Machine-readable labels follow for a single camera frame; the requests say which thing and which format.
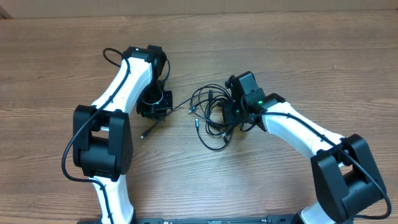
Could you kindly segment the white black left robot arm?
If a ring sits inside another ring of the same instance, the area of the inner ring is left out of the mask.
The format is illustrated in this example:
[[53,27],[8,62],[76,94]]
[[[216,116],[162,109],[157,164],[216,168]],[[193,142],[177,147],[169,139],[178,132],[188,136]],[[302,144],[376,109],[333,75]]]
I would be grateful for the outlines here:
[[132,111],[159,123],[173,109],[172,92],[160,78],[170,64],[162,47],[128,47],[120,56],[118,74],[106,91],[75,109],[66,148],[82,169],[81,181],[94,185],[102,211],[98,223],[134,223],[126,181],[133,155]]

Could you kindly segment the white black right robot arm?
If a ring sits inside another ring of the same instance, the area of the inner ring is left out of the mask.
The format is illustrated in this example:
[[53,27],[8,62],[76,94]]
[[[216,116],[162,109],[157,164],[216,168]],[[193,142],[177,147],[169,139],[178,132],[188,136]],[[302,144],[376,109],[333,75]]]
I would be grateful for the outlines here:
[[291,216],[291,223],[353,223],[383,220],[392,213],[386,186],[367,141],[344,137],[298,113],[277,94],[234,93],[230,127],[249,123],[291,145],[311,163],[317,201]]

